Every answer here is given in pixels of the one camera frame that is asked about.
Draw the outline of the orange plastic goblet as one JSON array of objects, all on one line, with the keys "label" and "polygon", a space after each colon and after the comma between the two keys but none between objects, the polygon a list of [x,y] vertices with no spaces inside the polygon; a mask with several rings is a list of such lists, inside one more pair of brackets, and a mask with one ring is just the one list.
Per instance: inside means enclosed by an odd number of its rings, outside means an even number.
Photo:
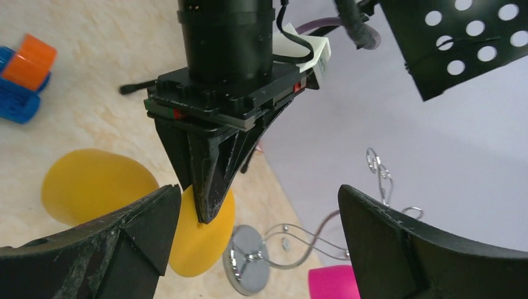
[{"label": "orange plastic goblet", "polygon": [[199,222],[191,187],[161,187],[139,162],[100,149],[59,158],[44,176],[41,201],[55,220],[75,227],[100,217],[120,221],[134,246],[155,267],[196,277],[220,258],[235,226],[228,192],[216,218]]}]

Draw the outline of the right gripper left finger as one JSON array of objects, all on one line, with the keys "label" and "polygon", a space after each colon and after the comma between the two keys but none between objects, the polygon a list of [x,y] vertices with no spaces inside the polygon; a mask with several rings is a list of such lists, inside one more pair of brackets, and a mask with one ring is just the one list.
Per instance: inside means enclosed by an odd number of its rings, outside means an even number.
[{"label": "right gripper left finger", "polygon": [[179,186],[68,230],[1,248],[2,298],[152,298],[166,273]]}]

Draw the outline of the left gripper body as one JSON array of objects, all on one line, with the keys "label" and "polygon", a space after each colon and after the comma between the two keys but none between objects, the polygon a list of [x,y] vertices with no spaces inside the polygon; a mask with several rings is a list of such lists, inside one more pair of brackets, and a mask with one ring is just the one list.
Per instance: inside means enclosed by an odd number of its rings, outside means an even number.
[{"label": "left gripper body", "polygon": [[148,88],[144,107],[151,117],[204,121],[248,131],[257,119],[287,106],[307,85],[307,73],[291,64],[273,64],[271,72],[239,83],[205,84],[187,68],[160,75]]}]

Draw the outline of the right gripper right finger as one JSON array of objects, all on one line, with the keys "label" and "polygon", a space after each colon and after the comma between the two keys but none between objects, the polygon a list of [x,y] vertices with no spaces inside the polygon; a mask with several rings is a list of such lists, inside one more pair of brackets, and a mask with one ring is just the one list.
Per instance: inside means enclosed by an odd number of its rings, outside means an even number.
[{"label": "right gripper right finger", "polygon": [[527,253],[443,231],[352,186],[338,192],[362,298],[526,298]]}]

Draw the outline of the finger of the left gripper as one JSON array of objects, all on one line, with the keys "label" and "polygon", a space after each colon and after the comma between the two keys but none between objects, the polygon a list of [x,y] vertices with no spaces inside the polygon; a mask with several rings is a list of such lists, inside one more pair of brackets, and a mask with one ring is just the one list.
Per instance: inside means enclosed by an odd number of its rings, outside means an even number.
[{"label": "finger of the left gripper", "polygon": [[187,132],[159,118],[155,118],[154,123],[182,190],[185,191],[192,185],[191,154]]},{"label": "finger of the left gripper", "polygon": [[290,103],[291,100],[283,100],[277,107],[266,111],[247,131],[221,126],[220,133],[215,136],[188,134],[192,187],[199,222],[208,224],[216,218],[234,176],[266,130]]}]

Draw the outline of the blue orange toy car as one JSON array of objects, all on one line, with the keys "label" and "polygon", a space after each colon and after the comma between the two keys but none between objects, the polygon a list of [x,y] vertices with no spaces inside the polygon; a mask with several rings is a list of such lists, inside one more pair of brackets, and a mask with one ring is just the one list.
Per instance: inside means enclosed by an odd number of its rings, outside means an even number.
[{"label": "blue orange toy car", "polygon": [[40,107],[57,50],[26,34],[17,50],[1,47],[1,118],[25,124]]}]

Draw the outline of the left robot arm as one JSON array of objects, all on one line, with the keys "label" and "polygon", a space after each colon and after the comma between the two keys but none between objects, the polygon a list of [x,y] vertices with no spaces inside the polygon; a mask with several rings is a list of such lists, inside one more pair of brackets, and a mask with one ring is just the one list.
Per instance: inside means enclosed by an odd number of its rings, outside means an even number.
[{"label": "left robot arm", "polygon": [[144,104],[183,189],[191,187],[198,221],[220,211],[244,161],[278,115],[304,89],[299,65],[314,57],[272,52],[287,2],[179,1],[187,67],[160,75]]}]

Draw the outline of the black music stand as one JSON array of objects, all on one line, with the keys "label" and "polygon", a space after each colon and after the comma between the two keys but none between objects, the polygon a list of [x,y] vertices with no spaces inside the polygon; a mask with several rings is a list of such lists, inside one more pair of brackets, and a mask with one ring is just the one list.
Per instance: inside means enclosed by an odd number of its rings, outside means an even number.
[{"label": "black music stand", "polygon": [[[423,100],[527,55],[526,1],[381,1]],[[122,85],[127,95],[156,80]]]}]

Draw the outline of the magenta plastic goblet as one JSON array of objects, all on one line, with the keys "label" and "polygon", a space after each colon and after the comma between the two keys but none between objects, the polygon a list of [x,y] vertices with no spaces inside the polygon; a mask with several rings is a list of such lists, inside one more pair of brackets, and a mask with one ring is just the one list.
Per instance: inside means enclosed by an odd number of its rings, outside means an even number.
[{"label": "magenta plastic goblet", "polygon": [[311,299],[360,299],[351,265],[334,265],[308,271]]}]

